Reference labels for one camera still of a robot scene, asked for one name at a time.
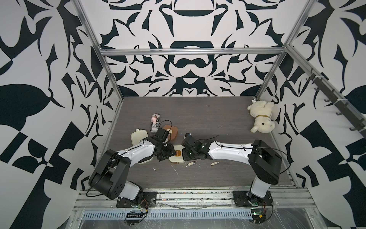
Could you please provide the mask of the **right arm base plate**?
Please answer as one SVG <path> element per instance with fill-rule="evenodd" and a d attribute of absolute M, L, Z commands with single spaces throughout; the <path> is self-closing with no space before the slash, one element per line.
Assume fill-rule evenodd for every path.
<path fill-rule="evenodd" d="M 263 198 L 251 194 L 250 191 L 233 191 L 232 194 L 237 207 L 256 208 L 273 205 L 273 198 L 270 191 L 267 191 Z"/>

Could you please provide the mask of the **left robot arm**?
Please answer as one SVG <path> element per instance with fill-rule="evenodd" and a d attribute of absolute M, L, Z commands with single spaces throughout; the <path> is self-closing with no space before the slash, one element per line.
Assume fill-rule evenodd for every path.
<path fill-rule="evenodd" d="M 142 139 L 136 146 L 105 151 L 89 178 L 90 188 L 111 200 L 121 197 L 140 203 L 144 189 L 127 180 L 129 170 L 144 159 L 156 156 L 162 161 L 174 156 L 175 149 L 168 142 L 169 136 L 169 131 L 159 128 L 154 135 Z"/>

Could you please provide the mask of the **brown nail kit case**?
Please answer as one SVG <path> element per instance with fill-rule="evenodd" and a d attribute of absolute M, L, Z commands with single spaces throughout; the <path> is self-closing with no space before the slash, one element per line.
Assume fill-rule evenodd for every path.
<path fill-rule="evenodd" d="M 178 135 L 178 128 L 175 126 L 171 126 L 171 125 L 165 125 L 163 127 L 163 129 L 165 129 L 166 131 L 169 132 L 167 140 L 166 141 L 173 141 L 176 139 L 177 135 Z"/>

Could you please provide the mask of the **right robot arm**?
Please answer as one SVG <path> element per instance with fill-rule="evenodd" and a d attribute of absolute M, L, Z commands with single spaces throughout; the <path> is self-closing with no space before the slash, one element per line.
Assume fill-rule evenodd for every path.
<path fill-rule="evenodd" d="M 250 165 L 255 178 L 247 196 L 262 200 L 272 185 L 277 185 L 283 158 L 262 140 L 249 144 L 221 143 L 213 139 L 196 139 L 190 133 L 182 141 L 185 161 L 196 159 L 230 160 Z"/>

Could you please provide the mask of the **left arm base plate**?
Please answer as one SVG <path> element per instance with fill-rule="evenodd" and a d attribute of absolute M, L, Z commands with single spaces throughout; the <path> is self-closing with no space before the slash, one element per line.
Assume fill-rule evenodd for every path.
<path fill-rule="evenodd" d="M 116 208 L 150 208 L 156 205 L 157 192 L 140 192 L 135 199 L 118 197 Z"/>

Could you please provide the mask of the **cream nail kit case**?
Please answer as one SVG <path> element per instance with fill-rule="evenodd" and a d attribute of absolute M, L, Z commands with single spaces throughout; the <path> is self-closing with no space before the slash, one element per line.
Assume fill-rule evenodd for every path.
<path fill-rule="evenodd" d="M 136 129 L 136 131 L 131 134 L 132 145 L 133 146 L 138 145 L 146 137 L 148 137 L 148 132 L 146 130 L 144 130 L 144 129 L 142 129 L 142 130 Z M 153 155 L 151 155 L 149 157 L 143 158 L 142 160 L 140 160 L 138 162 L 138 164 L 139 165 L 142 165 L 142 164 L 148 163 L 148 162 L 150 162 L 152 160 L 153 160 Z"/>
<path fill-rule="evenodd" d="M 175 154 L 169 157 L 169 161 L 173 164 L 184 163 L 185 161 L 183 158 L 183 149 L 184 147 L 182 145 L 175 145 L 174 146 Z"/>

